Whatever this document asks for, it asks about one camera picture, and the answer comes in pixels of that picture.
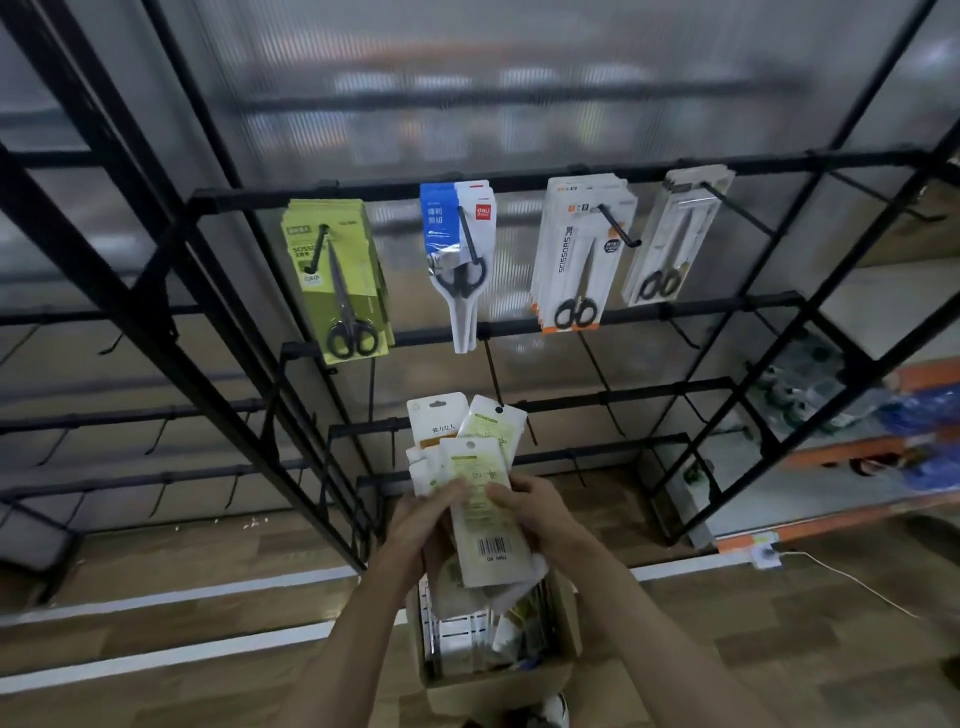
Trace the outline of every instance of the blue scissors package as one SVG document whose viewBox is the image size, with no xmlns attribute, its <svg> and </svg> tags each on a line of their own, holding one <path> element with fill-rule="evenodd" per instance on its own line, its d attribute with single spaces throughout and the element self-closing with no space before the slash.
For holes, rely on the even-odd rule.
<svg viewBox="0 0 960 728">
<path fill-rule="evenodd" d="M 450 309 L 453 349 L 476 348 L 477 301 L 492 280 L 496 199 L 486 180 L 420 186 L 430 283 Z"/>
</svg>

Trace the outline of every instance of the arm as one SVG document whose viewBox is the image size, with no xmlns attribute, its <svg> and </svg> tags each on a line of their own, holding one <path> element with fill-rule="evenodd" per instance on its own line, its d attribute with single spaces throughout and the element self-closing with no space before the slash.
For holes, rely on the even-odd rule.
<svg viewBox="0 0 960 728">
<path fill-rule="evenodd" d="M 307 663 L 280 706 L 274 728 L 367 728 L 396 612 L 423 576 L 420 551 L 443 512 L 467 492 L 453 482 L 429 497 L 400 500 L 386 543 L 370 560 L 323 651 Z"/>
<path fill-rule="evenodd" d="M 510 479 L 513 492 L 491 484 L 487 495 L 514 513 L 547 561 L 576 585 L 658 726 L 781 726 L 660 611 L 630 571 L 573 518 L 548 480 L 515 473 Z"/>
</svg>

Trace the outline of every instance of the person's right hand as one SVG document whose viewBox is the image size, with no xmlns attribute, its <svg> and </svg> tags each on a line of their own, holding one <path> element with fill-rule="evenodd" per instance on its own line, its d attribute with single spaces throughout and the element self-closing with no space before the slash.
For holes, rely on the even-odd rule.
<svg viewBox="0 0 960 728">
<path fill-rule="evenodd" d="M 587 529 L 567 510 L 564 499 L 549 480 L 510 473 L 511 491 L 497 483 L 488 483 L 487 497 L 510 511 L 516 521 L 539 542 L 532 546 L 548 562 L 563 570 L 564 561 L 584 546 L 599 544 Z"/>
</svg>

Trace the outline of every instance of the black metal rack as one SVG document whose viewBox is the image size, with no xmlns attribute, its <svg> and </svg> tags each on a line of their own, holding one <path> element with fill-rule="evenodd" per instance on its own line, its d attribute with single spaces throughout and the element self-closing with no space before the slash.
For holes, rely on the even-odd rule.
<svg viewBox="0 0 960 728">
<path fill-rule="evenodd" d="M 303 319 L 293 291 L 283 277 L 274 252 L 267 239 L 256 210 L 286 206 L 291 199 L 304 198 L 359 198 L 368 202 L 412 199 L 419 195 L 420 183 L 426 180 L 390 180 L 371 182 L 321 181 L 307 188 L 249 188 L 242 183 L 236 165 L 232 161 L 228 148 L 220 136 L 202 93 L 193 78 L 188 63 L 181 52 L 171 29 L 167 25 L 162 10 L 156 0 L 141 0 L 145 13 L 153 27 L 156 37 L 170 62 L 180 86 L 188 99 L 192 110 L 200 122 L 207 142 L 218 160 L 228 189 L 200 189 L 189 200 L 183 201 L 177 194 L 165 171 L 160 165 L 149 143 L 143 136 L 127 109 L 119 92 L 114 87 L 105 68 L 100 63 L 80 26 L 66 8 L 63 0 L 40 0 L 42 8 L 27 0 L 0 4 L 0 20 L 20 46 L 33 65 L 42 81 L 57 98 L 66 115 L 89 147 L 89 151 L 77 152 L 30 152 L 11 153 L 0 147 L 0 208 L 53 260 L 64 275 L 74 282 L 86 295 L 99 306 L 98 311 L 57 312 L 42 311 L 36 314 L 0 315 L 0 326 L 31 325 L 31 331 L 41 326 L 68 324 L 75 321 L 110 319 L 141 349 L 170 380 L 192 402 L 189 406 L 178 408 L 158 408 L 152 410 L 130 410 L 125 412 L 105 412 L 94 415 L 64 415 L 55 418 L 31 419 L 18 422 L 0 422 L 0 435 L 16 431 L 37 431 L 58 429 L 62 437 L 77 427 L 96 426 L 124 422 L 161 422 L 157 440 L 163 434 L 166 424 L 176 418 L 207 417 L 223 432 L 236 448 L 250 461 L 250 465 L 229 468 L 212 468 L 204 471 L 182 473 L 157 473 L 136 477 L 121 477 L 109 480 L 81 481 L 63 483 L 41 488 L 18 488 L 0 493 L 0 503 L 7 504 L 18 513 L 26 514 L 47 522 L 69 535 L 68 546 L 64 549 L 60 564 L 43 574 L 51 582 L 52 592 L 56 581 L 62 576 L 66 559 L 72 554 L 82 533 L 72 528 L 83 499 L 90 493 L 119 488 L 136 488 L 145 485 L 161 484 L 163 488 L 159 499 L 163 497 L 165 486 L 180 480 L 199 480 L 206 477 L 233 476 L 233 492 L 239 478 L 250 473 L 261 473 L 290 501 L 291 506 L 299 510 L 311 524 L 330 540 L 348 563 L 357 569 L 363 569 L 369 553 L 371 538 L 382 528 L 383 486 L 406 479 L 404 471 L 392 473 L 374 473 L 370 461 L 363 451 L 361 438 L 373 433 L 390 432 L 393 435 L 409 426 L 406 418 L 390 418 L 375 421 L 372 418 L 372 403 L 375 385 L 375 361 L 370 364 L 370 402 L 369 421 L 352 423 L 337 391 L 335 372 L 323 364 L 320 350 L 313 339 L 309 325 Z M 515 405 L 529 413 L 555 411 L 560 409 L 605 406 L 622 439 L 616 442 L 585 448 L 552 450 L 535 454 L 520 455 L 518 465 L 546 461 L 566 461 L 577 472 L 578 462 L 594 455 L 613 452 L 636 452 L 637 457 L 645 449 L 656 445 L 684 445 L 684 454 L 672 466 L 664 469 L 660 481 L 652 488 L 644 488 L 637 483 L 640 492 L 645 494 L 654 506 L 660 527 L 668 542 L 676 543 L 692 528 L 705 521 L 718 509 L 747 488 L 758 477 L 774 467 L 791 449 L 795 448 L 816 431 L 819 425 L 829 420 L 847 404 L 855 400 L 868 387 L 894 369 L 904 358 L 919 349 L 938 332 L 942 331 L 960 316 L 960 294 L 953 296 L 934 314 L 920 323 L 890 351 L 880 359 L 872 359 L 859 349 L 853 341 L 843 334 L 820 312 L 819 307 L 836 289 L 843 278 L 851 271 L 858 260 L 883 235 L 890 225 L 901 215 L 913 216 L 921 213 L 912 210 L 911 202 L 917 193 L 930 180 L 938 179 L 954 186 L 960 186 L 960 172 L 949 163 L 951 156 L 960 146 L 960 121 L 957 122 L 932 150 L 916 147 L 897 147 L 891 149 L 849 150 L 845 145 L 876 95 L 892 73 L 894 67 L 910 46 L 921 29 L 936 0 L 922 0 L 900 30 L 895 41 L 886 52 L 879 68 L 874 72 L 866 87 L 855 100 L 843 123 L 825 149 L 803 150 L 795 154 L 762 155 L 734 158 L 685 158 L 642 165 L 572 165 L 558 169 L 533 170 L 525 173 L 471 174 L 470 179 L 479 177 L 488 179 L 495 192 L 515 192 L 522 190 L 542 190 L 551 177 L 560 175 L 595 174 L 613 172 L 630 183 L 659 182 L 666 173 L 678 167 L 698 166 L 722 163 L 730 167 L 739 176 L 777 175 L 788 173 L 807 174 L 805 184 L 783 218 L 775 225 L 768 225 L 753 215 L 736 200 L 717 195 L 723 206 L 730 212 L 747 220 L 763 232 L 767 242 L 758 256 L 735 296 L 726 299 L 697 301 L 686 303 L 662 303 L 643 307 L 607 311 L 603 326 L 613 326 L 642 321 L 668 322 L 681 336 L 684 342 L 697 351 L 695 360 L 684 377 L 672 384 L 653 387 L 641 387 L 630 390 L 612 390 L 588 344 L 588 335 L 581 335 L 590 361 L 598 376 L 602 389 L 590 395 L 563 397 L 552 400 L 521 401 Z M 781 80 L 787 86 L 789 79 Z M 736 84 L 729 88 L 711 90 L 699 87 L 665 87 L 650 85 L 630 85 L 623 88 L 606 89 L 604 93 L 613 94 L 613 98 L 638 100 L 645 98 L 663 98 L 679 94 L 751 93 L 759 88 L 743 88 Z M 553 92 L 561 100 L 581 100 L 583 93 L 568 90 Z M 309 100 L 311 109 L 320 102 L 336 104 L 351 103 L 366 108 L 399 108 L 407 106 L 427 106 L 446 108 L 451 105 L 475 105 L 485 103 L 528 103 L 524 94 L 497 95 L 495 98 L 487 92 L 470 94 L 454 93 L 454 97 L 427 94 L 423 98 L 399 97 L 363 98 L 334 100 Z M 538 96 L 538 102 L 544 101 Z M 306 103 L 294 100 L 291 103 Z M 57 209 L 56 205 L 44 194 L 31 176 L 28 168 L 66 168 L 78 166 L 102 167 L 116 186 L 123 192 L 127 202 L 139 218 L 144 228 L 157 244 L 157 250 L 150 262 L 132 287 L 125 285 L 110 270 L 107 264 L 93 251 L 83 236 Z M 913 170 L 911 177 L 893 198 L 887 199 L 869 187 L 846 178 L 839 170 L 864 167 L 903 167 Z M 853 185 L 865 194 L 883 200 L 886 207 L 877 216 L 853 245 L 841 263 L 830 273 L 816 292 L 805 299 L 795 292 L 787 291 L 777 295 L 752 296 L 750 289 L 756 282 L 761 270 L 790 232 L 805 205 L 813 196 L 821 180 L 832 178 Z M 464 174 L 452 172 L 436 178 L 438 181 L 466 179 Z M 250 228 L 257 247 L 263 255 L 272 275 L 286 302 L 290 316 L 299 331 L 302 341 L 288 342 L 283 345 L 279 356 L 268 347 L 256 327 L 252 316 L 243 305 L 236 290 L 221 268 L 217 258 L 210 250 L 198 228 L 200 220 L 206 215 L 227 212 L 242 212 Z M 173 273 L 180 278 L 195 304 L 171 306 L 166 295 L 166 279 Z M 766 308 L 794 308 L 795 315 L 782 330 L 770 326 L 761 311 Z M 694 380 L 697 369 L 722 335 L 727 323 L 736 313 L 751 313 L 768 327 L 776 340 L 749 372 L 740 380 L 724 376 L 714 379 Z M 175 316 L 205 315 L 227 344 L 230 352 L 240 363 L 250 378 L 260 399 L 245 402 L 226 401 L 213 387 L 196 365 L 177 345 Z M 719 324 L 702 343 L 692 341 L 678 321 L 684 317 L 719 314 Z M 763 422 L 763 418 L 752 408 L 747 400 L 747 390 L 756 382 L 764 368 L 774 360 L 790 338 L 807 323 L 817 326 L 831 338 L 848 356 L 855 376 L 847 389 L 824 406 L 789 437 L 780 440 Z M 503 401 L 496 378 L 496 369 L 489 347 L 489 340 L 498 336 L 512 336 L 536 333 L 540 330 L 535 319 L 523 319 L 506 322 L 481 323 L 477 329 L 477 339 L 483 341 L 490 365 L 492 389 L 499 401 Z M 449 342 L 449 328 L 431 328 L 401 331 L 396 335 L 399 347 L 420 346 Z M 324 437 L 316 426 L 316 420 L 303 405 L 298 393 L 287 381 L 285 371 L 288 362 L 298 358 L 309 358 L 323 378 L 324 384 L 340 415 L 342 424 L 333 425 Z M 729 392 L 724 403 L 709 417 L 704 417 L 696 408 L 691 395 L 703 392 Z M 670 398 L 657 423 L 649 435 L 642 439 L 627 439 L 610 408 L 615 402 Z M 694 437 L 686 433 L 657 435 L 671 407 L 677 399 L 683 398 L 703 428 Z M 717 483 L 709 469 L 710 503 L 694 518 L 682 522 L 677 529 L 671 529 L 668 519 L 661 516 L 654 501 L 671 477 L 688 462 L 689 458 L 700 458 L 698 447 L 718 429 L 724 417 L 736 406 L 743 408 L 746 416 L 760 433 L 760 461 L 743 476 L 729 486 Z M 254 411 L 265 411 L 262 430 L 254 432 L 241 418 L 248 417 Z M 288 433 L 302 458 L 296 461 L 281 462 L 274 437 L 274 422 Z M 531 436 L 536 442 L 532 427 Z M 331 451 L 333 441 L 348 438 L 364 463 L 366 475 L 353 482 L 339 465 Z M 302 476 L 310 470 L 321 483 L 319 501 L 313 502 L 299 487 L 299 478 L 290 475 L 298 471 Z M 376 493 L 376 509 L 369 513 L 361 490 L 372 488 Z M 30 507 L 30 499 L 40 495 L 76 495 L 77 502 L 73 516 L 66 522 L 58 522 L 38 513 Z M 346 518 L 350 529 L 350 539 L 346 539 L 330 523 L 328 500 L 336 505 Z"/>
</svg>

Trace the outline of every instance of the orange shelf edge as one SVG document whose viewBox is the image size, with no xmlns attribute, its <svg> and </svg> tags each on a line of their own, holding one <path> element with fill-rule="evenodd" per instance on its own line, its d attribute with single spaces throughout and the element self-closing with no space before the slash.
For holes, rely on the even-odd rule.
<svg viewBox="0 0 960 728">
<path fill-rule="evenodd" d="M 907 364 L 897 369 L 897 389 L 907 394 L 960 381 L 960 356 Z"/>
<path fill-rule="evenodd" d="M 899 513 L 918 511 L 947 503 L 960 503 L 960 491 L 931 493 L 927 496 L 917 495 L 885 505 L 852 508 L 849 511 L 834 513 L 817 519 L 810 519 L 809 521 L 772 525 L 755 533 L 720 537 L 716 540 L 717 550 L 721 553 L 726 553 L 728 551 L 739 550 L 740 548 L 750 548 L 755 544 L 754 536 L 759 533 L 769 533 L 772 531 L 778 535 L 780 541 L 795 541 L 806 536 L 816 536 L 821 533 L 827 533 L 837 528 L 849 528 L 850 526 L 860 525 L 861 523 L 880 521 L 890 516 L 896 516 Z"/>
<path fill-rule="evenodd" d="M 790 468 L 809 468 L 825 463 L 837 463 L 844 460 L 853 460 L 858 457 L 881 455 L 884 452 L 906 452 L 923 435 L 913 437 L 870 437 L 866 440 L 855 440 L 851 443 L 824 445 L 822 448 L 794 450 L 785 458 L 783 464 Z M 960 425 L 941 427 L 934 433 L 933 439 L 941 443 L 952 443 L 960 440 Z"/>
</svg>

